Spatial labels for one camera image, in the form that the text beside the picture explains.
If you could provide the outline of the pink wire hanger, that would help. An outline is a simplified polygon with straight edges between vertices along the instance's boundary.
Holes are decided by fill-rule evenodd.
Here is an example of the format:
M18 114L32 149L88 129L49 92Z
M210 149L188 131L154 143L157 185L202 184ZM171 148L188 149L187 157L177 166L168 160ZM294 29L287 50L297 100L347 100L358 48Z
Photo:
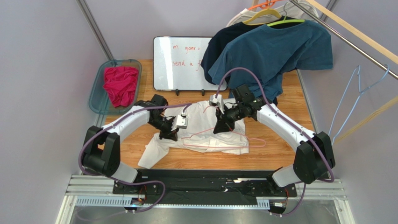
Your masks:
M216 111L219 111L217 107L209 105L188 109L188 128L178 139L181 147L198 152L245 154L250 148L266 145L265 140L247 136L242 122L238 122L232 132L214 134Z

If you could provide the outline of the white floral print t-shirt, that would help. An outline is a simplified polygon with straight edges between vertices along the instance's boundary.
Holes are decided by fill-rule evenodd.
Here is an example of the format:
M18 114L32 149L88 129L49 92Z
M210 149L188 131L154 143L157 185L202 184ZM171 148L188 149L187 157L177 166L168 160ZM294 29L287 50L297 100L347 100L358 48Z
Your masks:
M200 153L249 153L249 141L246 138L243 120L235 122L233 132L214 134L213 129L217 122L216 108L209 106L208 101L193 103L185 112L188 127L178 131L178 140L160 139L159 133L154 134L145 146L138 166L152 168L169 153L170 148L189 149Z

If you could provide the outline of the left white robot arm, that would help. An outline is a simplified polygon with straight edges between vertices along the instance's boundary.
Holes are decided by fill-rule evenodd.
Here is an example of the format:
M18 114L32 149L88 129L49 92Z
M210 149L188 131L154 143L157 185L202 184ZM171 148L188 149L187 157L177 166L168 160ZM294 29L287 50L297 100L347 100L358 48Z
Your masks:
M78 157L82 172L106 176L124 184L133 183L139 172L121 162L121 143L145 124L159 130L161 139L177 141L179 128L186 128L186 116L165 116L163 112L169 107L164 97L155 94L149 101L136 102L114 122L102 127L90 127Z

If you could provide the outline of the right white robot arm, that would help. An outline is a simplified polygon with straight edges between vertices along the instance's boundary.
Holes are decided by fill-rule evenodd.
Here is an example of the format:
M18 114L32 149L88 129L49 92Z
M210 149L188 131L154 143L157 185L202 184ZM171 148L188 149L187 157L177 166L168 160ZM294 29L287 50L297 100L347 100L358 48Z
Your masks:
M279 168L267 177L270 190L278 190L297 182L311 184L335 166L332 143L325 132L315 133L300 126L275 104L268 105L264 97L256 98L245 84L232 93L235 103L230 108L221 95L214 94L209 99L209 104L216 107L214 134L231 132L237 121L250 117L271 128L295 152L292 165Z

